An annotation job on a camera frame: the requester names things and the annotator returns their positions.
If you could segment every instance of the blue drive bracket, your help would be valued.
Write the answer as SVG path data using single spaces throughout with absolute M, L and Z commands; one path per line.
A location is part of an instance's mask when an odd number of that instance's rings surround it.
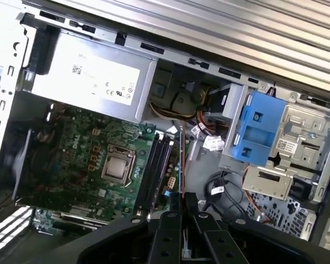
M 232 154 L 237 160 L 265 166 L 286 102 L 260 92 L 253 92 L 250 101 L 241 113 L 240 137 Z

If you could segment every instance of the cpu socket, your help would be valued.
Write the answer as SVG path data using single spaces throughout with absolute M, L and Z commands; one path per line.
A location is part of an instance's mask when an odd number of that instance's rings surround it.
M 130 178 L 134 159 L 135 152 L 133 150 L 110 144 L 101 178 L 125 185 Z

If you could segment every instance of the white sticker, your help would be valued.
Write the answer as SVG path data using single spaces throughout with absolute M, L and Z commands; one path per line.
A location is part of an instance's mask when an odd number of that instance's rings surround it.
M 103 190 L 103 189 L 99 189 L 98 196 L 100 196 L 100 197 L 105 197 L 105 194 L 106 194 L 106 191 L 105 191 L 105 190 Z
M 76 54 L 70 61 L 70 78 L 87 93 L 131 105 L 140 70 L 90 54 Z
M 210 151 L 220 151 L 223 150 L 225 142 L 220 136 L 207 136 L 204 140 L 203 147 Z
M 170 127 L 168 130 L 166 130 L 167 133 L 170 133 L 170 134 L 176 134 L 178 132 L 176 126 L 172 126 Z
M 222 101 L 221 101 L 222 106 L 225 104 L 226 98 L 227 98 L 227 95 L 224 95 L 224 97 L 222 97 Z
M 280 139 L 277 144 L 278 149 L 290 152 L 292 154 L 294 154 L 296 152 L 297 147 L 298 147 L 297 143 L 294 143 L 294 142 L 291 142 L 288 140 L 283 140 L 283 139 Z
M 195 127 L 193 127 L 191 129 L 191 132 L 193 133 L 193 135 L 198 136 L 199 132 L 201 131 L 201 129 L 199 127 L 203 130 L 205 128 L 205 125 L 203 123 L 199 123 L 199 126 L 196 125 Z
M 213 189 L 211 189 L 211 195 L 223 193 L 224 190 L 225 190 L 224 186 L 219 186 L 219 187 L 213 188 Z
M 79 216 L 87 216 L 88 215 L 88 212 L 78 210 L 78 209 L 74 209 L 74 208 L 71 209 L 70 213 L 73 214 L 73 215 L 79 215 Z

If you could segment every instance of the power supply label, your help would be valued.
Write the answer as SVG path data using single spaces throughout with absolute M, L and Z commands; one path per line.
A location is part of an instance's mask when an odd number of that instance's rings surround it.
M 131 105 L 140 70 L 90 54 L 70 60 L 70 77 L 93 95 Z

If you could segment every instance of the ram slot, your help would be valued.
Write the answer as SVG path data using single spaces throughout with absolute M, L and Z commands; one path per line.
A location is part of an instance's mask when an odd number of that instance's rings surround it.
M 159 136 L 154 139 L 134 206 L 135 213 L 143 215 L 152 211 L 172 146 L 173 141 L 167 136 L 162 140 Z

